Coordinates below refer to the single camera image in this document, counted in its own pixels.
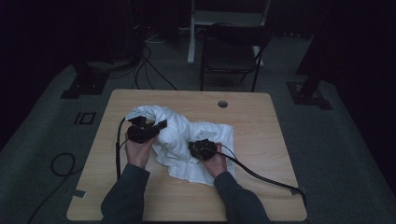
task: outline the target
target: tabletop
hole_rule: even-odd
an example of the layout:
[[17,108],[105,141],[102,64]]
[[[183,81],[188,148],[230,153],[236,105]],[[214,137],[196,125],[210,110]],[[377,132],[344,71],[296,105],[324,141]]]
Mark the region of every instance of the tabletop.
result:
[[[219,107],[225,101],[228,106]],[[100,205],[117,180],[116,149],[120,121],[134,107],[167,106],[189,121],[225,123],[233,126],[233,147],[238,160],[266,178],[298,187],[289,153],[267,93],[220,91],[114,90],[108,101],[90,155],[67,211],[70,220],[100,220]],[[121,132],[128,129],[125,122]],[[121,169],[126,164],[121,151]],[[145,193],[146,221],[225,221],[225,207],[214,187],[170,176],[167,167],[155,161],[151,150]],[[302,221],[306,210],[300,195],[263,182],[235,165],[235,179],[256,193],[273,221]]]

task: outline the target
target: black device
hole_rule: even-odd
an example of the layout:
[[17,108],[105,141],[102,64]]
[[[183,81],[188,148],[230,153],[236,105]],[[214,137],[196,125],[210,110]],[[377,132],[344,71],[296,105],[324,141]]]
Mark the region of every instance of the black device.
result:
[[147,118],[143,116],[128,119],[128,121],[132,123],[132,126],[128,128],[128,139],[139,144],[147,142],[160,133],[161,129],[167,127],[166,119],[159,122],[157,125],[154,125],[154,122],[147,123]]
[[216,154],[218,148],[214,142],[205,139],[202,141],[189,142],[189,150],[194,158],[200,161],[207,161]]

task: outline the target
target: hand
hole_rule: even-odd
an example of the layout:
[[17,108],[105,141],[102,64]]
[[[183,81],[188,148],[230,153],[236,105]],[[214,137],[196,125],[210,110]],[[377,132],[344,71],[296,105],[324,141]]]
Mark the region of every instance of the hand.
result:
[[125,143],[126,158],[132,165],[146,169],[149,161],[149,151],[152,144],[157,140],[158,135],[143,144],[139,144],[128,139]]
[[[217,143],[218,152],[221,152],[221,143]],[[216,153],[211,159],[202,161],[206,170],[211,176],[216,178],[219,174],[227,171],[227,164],[224,156]]]

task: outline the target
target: gray sleeve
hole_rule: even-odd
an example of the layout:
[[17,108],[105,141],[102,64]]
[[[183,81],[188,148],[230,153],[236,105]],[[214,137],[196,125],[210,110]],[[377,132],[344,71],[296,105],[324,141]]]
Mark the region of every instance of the gray sleeve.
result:
[[142,223],[148,181],[148,171],[128,163],[102,202],[102,223]]
[[271,223],[257,195],[243,189],[229,172],[218,175],[214,184],[224,202],[230,224]]

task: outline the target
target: white towel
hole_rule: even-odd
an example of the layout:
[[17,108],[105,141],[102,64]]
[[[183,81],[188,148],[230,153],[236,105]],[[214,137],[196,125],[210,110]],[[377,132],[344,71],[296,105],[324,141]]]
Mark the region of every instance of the white towel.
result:
[[[221,152],[232,156],[233,126],[210,122],[189,122],[185,117],[168,107],[158,105],[136,107],[125,119],[133,119],[139,116],[154,120],[155,124],[167,119],[167,127],[160,131],[153,148],[157,153],[157,162],[168,166],[170,176],[213,186],[213,177],[190,154],[188,143],[206,138],[214,143],[221,142],[230,149],[223,147]],[[234,164],[228,159],[227,170],[234,176]]]

